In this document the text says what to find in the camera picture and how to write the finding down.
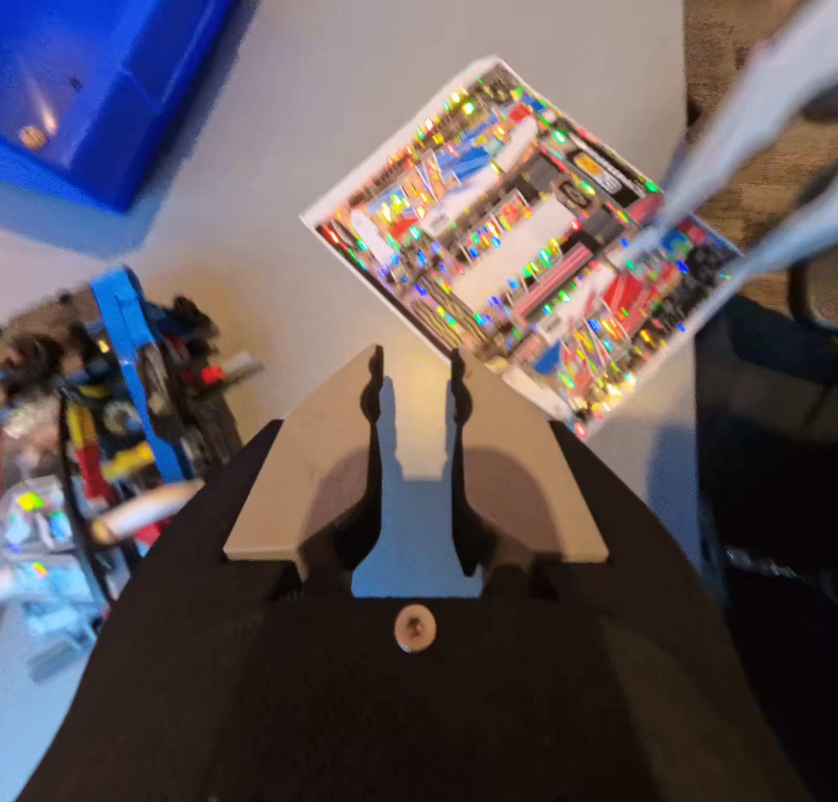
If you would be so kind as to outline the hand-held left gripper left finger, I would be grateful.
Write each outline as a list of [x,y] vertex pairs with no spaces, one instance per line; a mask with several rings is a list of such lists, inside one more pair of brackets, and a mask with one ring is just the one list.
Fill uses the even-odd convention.
[[281,421],[224,545],[234,562],[290,562],[310,573],[356,565],[333,543],[374,496],[384,351],[370,345]]

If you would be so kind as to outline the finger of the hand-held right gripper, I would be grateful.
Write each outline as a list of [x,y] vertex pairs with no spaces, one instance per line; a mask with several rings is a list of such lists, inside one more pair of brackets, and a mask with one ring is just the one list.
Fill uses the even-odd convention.
[[733,286],[817,256],[837,241],[837,184],[797,210],[750,249],[733,268]]
[[734,174],[836,84],[837,0],[810,0],[739,72],[666,190],[655,219],[623,248],[626,263],[663,243]]

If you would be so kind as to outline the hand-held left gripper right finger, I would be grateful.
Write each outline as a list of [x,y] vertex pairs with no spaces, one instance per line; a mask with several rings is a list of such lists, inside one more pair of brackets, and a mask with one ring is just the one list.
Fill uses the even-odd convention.
[[450,369],[453,543],[464,574],[606,563],[608,546],[546,414],[465,350]]

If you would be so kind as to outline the toy brick car assembly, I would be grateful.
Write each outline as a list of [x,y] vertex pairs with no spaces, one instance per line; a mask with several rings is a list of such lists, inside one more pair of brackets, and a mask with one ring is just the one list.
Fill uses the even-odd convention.
[[128,267],[2,323],[2,609],[33,682],[89,651],[134,567],[241,450],[226,396],[263,366],[221,359],[218,335]]

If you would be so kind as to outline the holographic sticker sheet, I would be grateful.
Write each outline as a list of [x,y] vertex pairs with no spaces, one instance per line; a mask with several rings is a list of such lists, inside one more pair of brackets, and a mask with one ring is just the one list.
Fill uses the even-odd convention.
[[444,356],[586,439],[692,336],[741,252],[497,56],[469,64],[301,215]]

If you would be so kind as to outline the grey desk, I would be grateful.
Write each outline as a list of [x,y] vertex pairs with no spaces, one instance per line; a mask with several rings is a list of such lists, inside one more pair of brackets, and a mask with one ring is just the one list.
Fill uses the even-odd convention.
[[[648,175],[685,118],[682,0],[267,0],[209,144],[191,267],[273,339],[296,398],[378,340],[396,358],[383,442],[444,422],[441,361],[299,213],[443,81],[497,54]],[[106,621],[19,800],[583,800],[655,787],[607,652],[568,605],[292,593],[294,567],[223,543],[288,426],[271,421],[183,509]]]

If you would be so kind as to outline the blue storage bin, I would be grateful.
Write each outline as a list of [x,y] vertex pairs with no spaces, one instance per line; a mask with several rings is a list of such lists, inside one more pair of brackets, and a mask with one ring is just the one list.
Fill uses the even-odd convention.
[[125,210],[234,2],[1,0],[2,183]]

